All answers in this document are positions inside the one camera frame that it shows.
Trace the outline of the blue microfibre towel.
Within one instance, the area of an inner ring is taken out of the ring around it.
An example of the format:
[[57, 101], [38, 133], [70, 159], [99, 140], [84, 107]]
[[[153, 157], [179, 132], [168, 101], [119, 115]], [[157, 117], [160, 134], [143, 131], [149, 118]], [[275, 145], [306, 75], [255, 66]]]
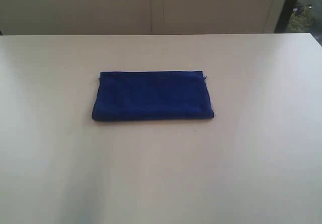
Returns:
[[103, 71], [92, 110], [94, 121], [212, 119], [202, 71]]

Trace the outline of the black window frame post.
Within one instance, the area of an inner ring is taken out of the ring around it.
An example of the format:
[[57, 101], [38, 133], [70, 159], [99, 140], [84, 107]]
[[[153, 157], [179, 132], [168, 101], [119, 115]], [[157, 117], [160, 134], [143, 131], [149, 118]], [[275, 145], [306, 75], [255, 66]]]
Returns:
[[284, 33], [293, 13], [297, 0], [285, 0], [279, 19], [277, 21], [274, 33]]

